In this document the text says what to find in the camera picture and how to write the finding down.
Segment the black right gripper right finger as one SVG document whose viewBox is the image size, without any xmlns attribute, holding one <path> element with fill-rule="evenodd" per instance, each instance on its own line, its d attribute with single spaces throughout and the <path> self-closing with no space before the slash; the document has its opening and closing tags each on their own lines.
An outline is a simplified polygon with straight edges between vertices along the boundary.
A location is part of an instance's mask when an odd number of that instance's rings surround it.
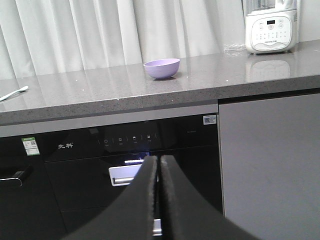
<svg viewBox="0 0 320 240">
<path fill-rule="evenodd" d="M 172 155 L 159 160 L 159 208 L 164 240 L 256 239 L 210 205 Z"/>
</svg>

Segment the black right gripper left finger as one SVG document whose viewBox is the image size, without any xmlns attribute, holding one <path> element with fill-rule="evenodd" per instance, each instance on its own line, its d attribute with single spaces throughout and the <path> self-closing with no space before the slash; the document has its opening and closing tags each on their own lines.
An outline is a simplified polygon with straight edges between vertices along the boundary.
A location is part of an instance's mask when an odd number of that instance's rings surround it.
<svg viewBox="0 0 320 240">
<path fill-rule="evenodd" d="M 152 240 L 157 196 L 157 156 L 146 156 L 133 181 L 96 217 L 64 240 Z"/>
</svg>

